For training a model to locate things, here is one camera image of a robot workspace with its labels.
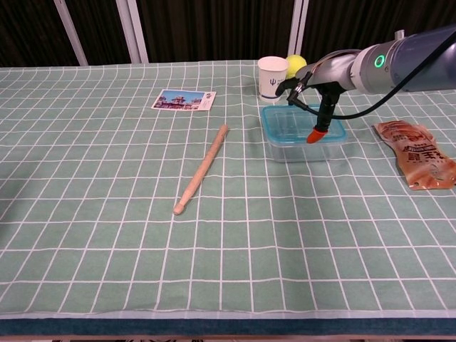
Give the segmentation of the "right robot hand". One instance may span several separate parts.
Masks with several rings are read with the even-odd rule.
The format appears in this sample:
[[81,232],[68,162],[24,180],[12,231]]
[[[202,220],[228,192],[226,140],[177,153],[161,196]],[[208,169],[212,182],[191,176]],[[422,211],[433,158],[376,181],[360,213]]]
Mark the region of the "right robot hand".
[[[307,143],[317,143],[324,137],[335,118],[333,113],[340,95],[355,88],[350,72],[360,52],[359,49],[346,49],[329,53],[319,61],[300,68],[293,78],[286,79],[278,85],[276,95],[282,95],[289,89],[291,92],[287,102],[290,105],[317,116],[316,125],[306,139]],[[307,88],[315,88],[321,95],[321,104],[317,111],[299,100],[299,94]]]

